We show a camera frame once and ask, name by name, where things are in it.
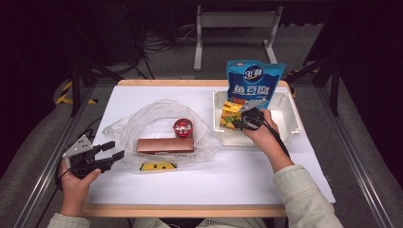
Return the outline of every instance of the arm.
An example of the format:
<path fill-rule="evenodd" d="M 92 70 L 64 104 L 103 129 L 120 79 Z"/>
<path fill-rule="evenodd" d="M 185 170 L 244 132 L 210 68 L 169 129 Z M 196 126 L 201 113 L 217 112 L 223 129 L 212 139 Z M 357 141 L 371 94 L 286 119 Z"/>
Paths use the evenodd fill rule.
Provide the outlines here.
<path fill-rule="evenodd" d="M 62 161 L 61 177 L 63 185 L 63 203 L 60 214 L 55 214 L 50 220 L 48 228 L 72 227 L 87 228 L 89 221 L 82 218 L 86 197 L 88 195 L 89 186 L 101 174 L 100 169 L 96 169 L 89 173 L 84 179 L 76 178 L 70 171 L 67 171 L 66 162 Z"/>
<path fill-rule="evenodd" d="M 266 122 L 278 132 L 270 111 L 262 112 Z M 290 227 L 342 227 L 333 207 L 320 193 L 309 173 L 301 165 L 294 165 L 264 125 L 256 131 L 245 129 L 243 133 L 272 164 L 275 186 L 285 206 Z"/>

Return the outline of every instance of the white tray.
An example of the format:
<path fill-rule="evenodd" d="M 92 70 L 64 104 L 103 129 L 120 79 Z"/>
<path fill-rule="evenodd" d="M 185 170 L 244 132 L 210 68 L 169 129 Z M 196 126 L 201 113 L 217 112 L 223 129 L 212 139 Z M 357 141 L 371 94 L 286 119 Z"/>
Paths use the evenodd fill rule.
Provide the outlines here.
<path fill-rule="evenodd" d="M 253 142 L 240 130 L 220 127 L 222 105 L 227 101 L 227 91 L 213 92 L 213 120 L 216 137 L 223 145 L 252 146 Z M 285 145 L 301 132 L 301 120 L 292 95 L 284 88 L 277 89 L 268 106 L 272 112 L 273 121 L 278 125 L 279 135 Z"/>

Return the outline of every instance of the person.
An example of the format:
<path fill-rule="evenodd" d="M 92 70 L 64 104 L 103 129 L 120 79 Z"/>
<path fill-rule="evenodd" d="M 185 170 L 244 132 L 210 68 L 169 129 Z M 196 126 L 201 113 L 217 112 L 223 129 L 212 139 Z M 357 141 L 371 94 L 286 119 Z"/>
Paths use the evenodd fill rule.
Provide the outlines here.
<path fill-rule="evenodd" d="M 273 122 L 271 112 L 263 109 L 264 119 L 278 132 L 278 126 Z M 252 131 L 243 129 L 272 164 L 274 183 L 284 204 L 289 227 L 342 227 L 337 219 L 333 206 L 320 193 L 317 185 L 302 165 L 294 164 L 284 153 L 276 138 L 267 127 L 261 126 Z M 62 172 L 67 168 L 62 162 Z M 83 218 L 83 208 L 88 194 L 88 188 L 100 175 L 100 170 L 94 170 L 83 180 L 66 172 L 62 177 L 64 199 L 60 213 L 50 220 L 48 228 L 87 228 L 90 222 Z M 158 218 L 137 218 L 133 227 L 169 228 Z M 266 227 L 261 218 L 207 218 L 198 227 Z"/>

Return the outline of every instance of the red round can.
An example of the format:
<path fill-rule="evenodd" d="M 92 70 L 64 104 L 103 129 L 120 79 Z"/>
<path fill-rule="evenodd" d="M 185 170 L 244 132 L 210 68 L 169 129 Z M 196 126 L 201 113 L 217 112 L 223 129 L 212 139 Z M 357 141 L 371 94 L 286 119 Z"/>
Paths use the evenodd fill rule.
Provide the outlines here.
<path fill-rule="evenodd" d="M 174 131 L 179 138 L 192 137 L 193 134 L 193 124 L 187 119 L 178 119 L 174 123 Z"/>

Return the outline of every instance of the hand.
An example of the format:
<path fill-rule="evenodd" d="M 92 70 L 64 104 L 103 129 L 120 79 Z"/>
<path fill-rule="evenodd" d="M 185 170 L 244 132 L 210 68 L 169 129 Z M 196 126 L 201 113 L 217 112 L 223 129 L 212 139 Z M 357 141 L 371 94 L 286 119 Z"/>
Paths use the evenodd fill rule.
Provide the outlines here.
<path fill-rule="evenodd" d="M 66 161 L 60 164 L 61 174 L 67 171 Z M 63 185 L 63 204 L 60 213 L 69 217 L 82 217 L 84 204 L 88 196 L 89 186 L 100 176 L 101 170 L 96 169 L 90 172 L 84 179 L 76 178 L 71 171 L 68 171 L 61 178 Z"/>
<path fill-rule="evenodd" d="M 263 113 L 264 120 L 278 132 L 278 125 L 272 120 L 272 113 L 267 109 L 261 109 L 260 111 Z M 256 131 L 243 129 L 243 134 L 249 137 L 255 146 L 269 158 L 273 172 L 276 173 L 280 169 L 294 164 L 266 126 L 261 125 Z"/>

